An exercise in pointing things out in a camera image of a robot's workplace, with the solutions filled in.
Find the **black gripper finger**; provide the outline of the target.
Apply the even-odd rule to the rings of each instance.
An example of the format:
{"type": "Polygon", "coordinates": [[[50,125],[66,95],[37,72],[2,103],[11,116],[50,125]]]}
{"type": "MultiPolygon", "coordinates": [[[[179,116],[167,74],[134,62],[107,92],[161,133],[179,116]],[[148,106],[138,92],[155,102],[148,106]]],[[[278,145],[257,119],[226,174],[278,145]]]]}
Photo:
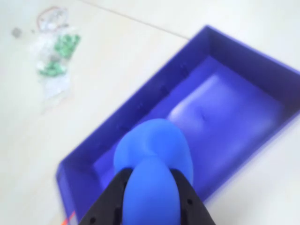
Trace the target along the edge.
{"type": "Polygon", "coordinates": [[[181,225],[216,225],[190,182],[178,169],[171,169],[180,197],[181,225]]]}
{"type": "Polygon", "coordinates": [[[110,181],[100,197],[81,219],[80,225],[120,225],[124,191],[132,168],[124,168],[110,181]]]}

